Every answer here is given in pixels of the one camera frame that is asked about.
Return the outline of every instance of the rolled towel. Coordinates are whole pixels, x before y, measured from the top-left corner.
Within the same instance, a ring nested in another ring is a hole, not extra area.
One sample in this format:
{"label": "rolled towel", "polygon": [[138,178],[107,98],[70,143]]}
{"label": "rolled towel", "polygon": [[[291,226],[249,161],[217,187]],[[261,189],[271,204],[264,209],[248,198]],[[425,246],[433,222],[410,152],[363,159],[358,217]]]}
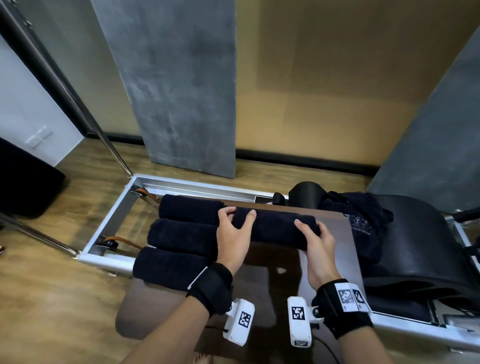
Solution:
{"label": "rolled towel", "polygon": [[[237,207],[233,226],[240,229],[251,209]],[[257,218],[252,227],[252,240],[261,243],[274,243],[292,248],[307,250],[307,239],[293,223],[297,218],[310,226],[312,231],[320,236],[320,229],[313,216],[300,215],[292,212],[256,210]]]}
{"label": "rolled towel", "polygon": [[133,276],[173,290],[187,291],[189,284],[207,266],[208,258],[173,253],[147,246],[133,264]]}
{"label": "rolled towel", "polygon": [[203,255],[216,260],[217,226],[159,218],[148,232],[148,245],[178,253]]}
{"label": "rolled towel", "polygon": [[223,207],[225,205],[220,200],[166,194],[160,201],[158,216],[218,226],[218,210]]}

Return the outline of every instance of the forearm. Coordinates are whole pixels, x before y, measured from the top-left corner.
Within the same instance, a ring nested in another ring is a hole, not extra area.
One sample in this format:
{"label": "forearm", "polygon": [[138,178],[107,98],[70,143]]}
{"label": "forearm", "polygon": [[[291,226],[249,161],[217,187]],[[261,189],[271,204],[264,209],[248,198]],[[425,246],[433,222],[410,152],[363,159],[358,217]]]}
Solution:
{"label": "forearm", "polygon": [[371,327],[351,331],[338,341],[346,364],[393,364],[392,358]]}
{"label": "forearm", "polygon": [[208,316],[207,309],[196,298],[187,297],[121,364],[185,363],[195,349]]}

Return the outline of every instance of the wrist strap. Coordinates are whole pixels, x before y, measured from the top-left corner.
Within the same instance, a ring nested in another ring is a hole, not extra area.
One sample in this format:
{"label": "wrist strap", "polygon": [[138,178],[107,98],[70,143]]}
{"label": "wrist strap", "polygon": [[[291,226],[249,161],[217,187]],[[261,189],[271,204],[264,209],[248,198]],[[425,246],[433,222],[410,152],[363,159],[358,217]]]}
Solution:
{"label": "wrist strap", "polygon": [[224,265],[213,263],[193,281],[187,297],[192,296],[199,300],[208,310],[210,317],[213,314],[223,315],[232,305],[232,281],[233,276]]}
{"label": "wrist strap", "polygon": [[325,326],[329,328],[335,339],[365,326],[373,327],[370,316],[366,312],[345,312],[339,298],[335,283],[348,283],[346,279],[336,279],[321,286],[312,306],[318,306],[321,316],[325,317]]}

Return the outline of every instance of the wall switch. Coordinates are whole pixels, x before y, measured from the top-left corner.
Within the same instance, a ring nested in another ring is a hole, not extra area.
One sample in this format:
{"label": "wall switch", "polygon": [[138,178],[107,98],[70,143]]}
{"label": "wall switch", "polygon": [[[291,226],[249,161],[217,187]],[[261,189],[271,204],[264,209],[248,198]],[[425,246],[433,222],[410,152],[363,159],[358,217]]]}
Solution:
{"label": "wall switch", "polygon": [[25,144],[27,144],[31,148],[36,148],[40,145],[40,143],[42,143],[52,134],[53,131],[48,126],[42,126],[42,128],[38,132],[25,140]]}

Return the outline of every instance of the finger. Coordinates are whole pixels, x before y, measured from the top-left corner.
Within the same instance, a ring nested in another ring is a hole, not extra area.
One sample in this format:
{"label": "finger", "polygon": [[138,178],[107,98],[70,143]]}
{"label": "finger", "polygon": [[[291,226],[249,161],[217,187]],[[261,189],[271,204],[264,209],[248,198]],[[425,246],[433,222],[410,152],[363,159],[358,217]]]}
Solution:
{"label": "finger", "polygon": [[308,226],[307,224],[304,224],[303,222],[301,222],[297,218],[295,219],[294,223],[295,223],[295,226],[297,227],[297,229],[300,230],[303,233],[303,235],[305,235],[307,240],[308,240],[308,238],[312,238],[312,237],[316,236],[315,233],[310,229],[310,226]]}
{"label": "finger", "polygon": [[246,231],[249,234],[252,233],[252,226],[253,223],[255,222],[255,219],[257,218],[257,212],[255,210],[250,210],[250,212],[247,214],[247,217],[245,218],[245,222],[243,223],[243,226],[241,227],[241,231]]}
{"label": "finger", "polygon": [[320,228],[320,237],[322,239],[332,236],[331,232],[328,231],[327,226],[324,223],[317,221],[317,225]]}
{"label": "finger", "polygon": [[232,212],[235,212],[237,208],[235,206],[227,206],[224,208],[219,209],[218,211],[218,218],[220,221],[224,221],[225,219],[228,219],[228,214],[231,214]]}

